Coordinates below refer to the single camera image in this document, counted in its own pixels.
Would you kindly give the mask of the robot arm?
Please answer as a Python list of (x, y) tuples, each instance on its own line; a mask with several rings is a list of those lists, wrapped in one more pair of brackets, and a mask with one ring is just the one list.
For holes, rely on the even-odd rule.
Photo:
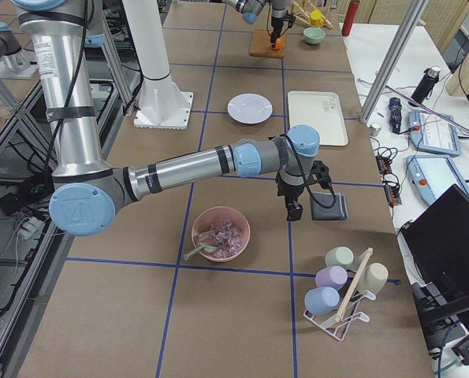
[(270, 23), (271, 29), (269, 29), (269, 26), (266, 27), (273, 50), (280, 49), (281, 37), (289, 28), (292, 28), (296, 21), (295, 15), (289, 11), (290, 1), (226, 0), (223, 3), (240, 13), (247, 24), (254, 24), (265, 6), (269, 5), (268, 18), (270, 20), (267, 23)]
[(117, 212), (149, 194), (235, 172), (276, 176), (290, 221), (302, 216), (298, 197), (311, 183), (320, 136), (301, 124), (267, 141), (185, 154), (137, 169), (114, 168), (104, 159), (84, 56), (87, 38), (107, 37), (99, 1), (18, 1), (21, 30), (34, 46), (55, 155), (49, 213), (62, 231), (90, 236), (106, 230)]

